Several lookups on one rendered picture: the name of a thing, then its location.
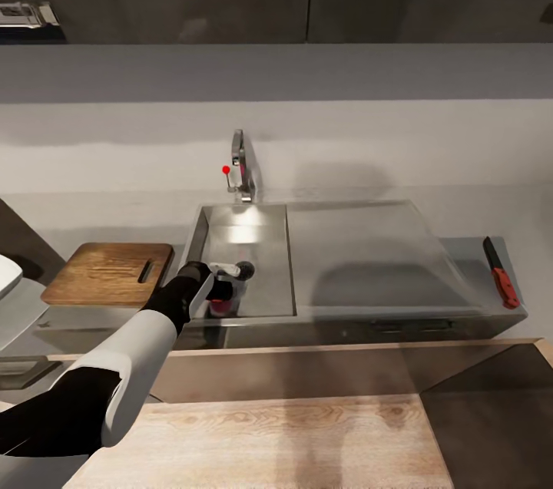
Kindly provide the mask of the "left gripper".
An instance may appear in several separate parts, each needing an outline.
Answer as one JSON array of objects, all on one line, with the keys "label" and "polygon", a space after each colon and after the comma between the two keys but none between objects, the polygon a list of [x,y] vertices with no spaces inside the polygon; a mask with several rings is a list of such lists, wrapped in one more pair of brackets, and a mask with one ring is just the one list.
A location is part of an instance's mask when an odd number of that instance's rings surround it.
[{"label": "left gripper", "polygon": [[207,299],[212,301],[228,301],[233,295],[233,287],[231,282],[214,280],[214,290],[210,293]]}]

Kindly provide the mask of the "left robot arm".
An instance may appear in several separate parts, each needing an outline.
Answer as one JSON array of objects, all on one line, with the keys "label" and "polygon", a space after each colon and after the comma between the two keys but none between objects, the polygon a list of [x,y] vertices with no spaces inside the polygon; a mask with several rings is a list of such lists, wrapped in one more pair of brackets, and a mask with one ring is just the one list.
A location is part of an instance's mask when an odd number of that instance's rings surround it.
[{"label": "left robot arm", "polygon": [[168,353],[205,299],[228,301],[235,264],[187,262],[48,392],[0,413],[0,489],[62,489],[131,430]]}]

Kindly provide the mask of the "cutting board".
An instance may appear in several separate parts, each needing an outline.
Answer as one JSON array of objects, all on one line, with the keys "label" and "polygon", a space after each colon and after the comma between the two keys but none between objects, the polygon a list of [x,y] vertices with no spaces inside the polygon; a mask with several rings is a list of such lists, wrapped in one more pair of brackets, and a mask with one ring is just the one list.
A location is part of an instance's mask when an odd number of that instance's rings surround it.
[{"label": "cutting board", "polygon": [[[166,243],[85,243],[48,284],[41,299],[50,304],[145,306],[159,288],[173,254]],[[156,265],[141,280],[151,261]]]}]

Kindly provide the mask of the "parer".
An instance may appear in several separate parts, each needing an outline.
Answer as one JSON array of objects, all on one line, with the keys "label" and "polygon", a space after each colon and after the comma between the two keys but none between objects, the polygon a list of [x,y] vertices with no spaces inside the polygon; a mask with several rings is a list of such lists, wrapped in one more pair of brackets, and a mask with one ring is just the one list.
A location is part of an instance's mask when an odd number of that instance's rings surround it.
[{"label": "parer", "polygon": [[492,244],[491,239],[489,236],[486,237],[486,247],[488,248],[489,256],[491,257],[492,264],[494,265],[495,274],[497,275],[498,282],[500,285],[500,289],[502,289],[503,295],[505,295],[505,298],[507,298],[508,306],[512,307],[518,307],[520,306],[520,302],[518,301],[518,297],[515,294],[515,290],[512,287],[511,280],[508,277],[508,274],[506,273],[506,270],[503,269],[502,262],[500,261],[497,252],[495,251],[495,247]]}]

